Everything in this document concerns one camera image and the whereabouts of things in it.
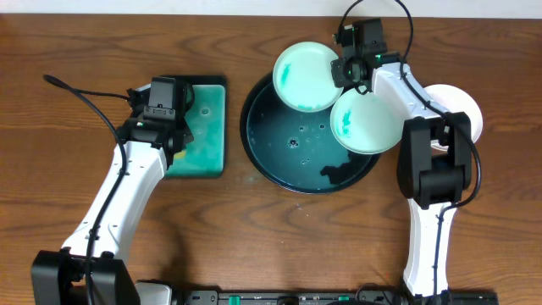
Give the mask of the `white plate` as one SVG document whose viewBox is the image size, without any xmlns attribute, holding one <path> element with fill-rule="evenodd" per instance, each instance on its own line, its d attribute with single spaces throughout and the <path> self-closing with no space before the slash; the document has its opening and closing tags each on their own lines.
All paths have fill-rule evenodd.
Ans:
<svg viewBox="0 0 542 305">
<path fill-rule="evenodd" d="M 479 105 L 464 90 L 446 84 L 426 86 L 424 90 L 439 105 L 452 113 L 464 112 L 471 121 L 471 138 L 476 143 L 483 131 L 483 115 Z"/>
</svg>

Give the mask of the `green yellow sponge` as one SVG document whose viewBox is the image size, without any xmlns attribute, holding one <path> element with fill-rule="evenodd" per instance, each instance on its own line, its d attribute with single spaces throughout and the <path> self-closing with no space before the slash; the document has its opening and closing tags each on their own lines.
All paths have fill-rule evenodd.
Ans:
<svg viewBox="0 0 542 305">
<path fill-rule="evenodd" d="M 186 155 L 186 147 L 184 147 L 181 151 L 176 152 L 174 154 L 174 160 L 182 159 L 185 157 L 185 155 Z"/>
</svg>

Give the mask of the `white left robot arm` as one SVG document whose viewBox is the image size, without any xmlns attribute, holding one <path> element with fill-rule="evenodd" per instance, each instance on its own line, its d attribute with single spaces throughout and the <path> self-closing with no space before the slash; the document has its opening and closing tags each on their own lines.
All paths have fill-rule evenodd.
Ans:
<svg viewBox="0 0 542 305">
<path fill-rule="evenodd" d="M 130 245 L 147 201 L 193 136 L 184 118 L 140 115 L 119 128 L 108 174 L 85 218 L 60 250 L 40 251 L 30 269 L 37 304 L 175 304 L 175 289 L 134 282 Z"/>
</svg>

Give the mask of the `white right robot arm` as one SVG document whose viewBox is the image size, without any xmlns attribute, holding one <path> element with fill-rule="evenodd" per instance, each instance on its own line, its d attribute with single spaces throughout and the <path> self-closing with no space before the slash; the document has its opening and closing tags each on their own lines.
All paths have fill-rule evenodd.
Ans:
<svg viewBox="0 0 542 305">
<path fill-rule="evenodd" d="M 402 283 L 411 302 L 440 304 L 449 295 L 445 264 L 454 213 L 467 203 L 462 193 L 481 182 L 471 120 L 435 101 L 395 55 L 338 58 L 331 74 L 346 89 L 331 111 L 336 140 L 359 154 L 400 147 L 396 178 L 410 211 Z"/>
</svg>

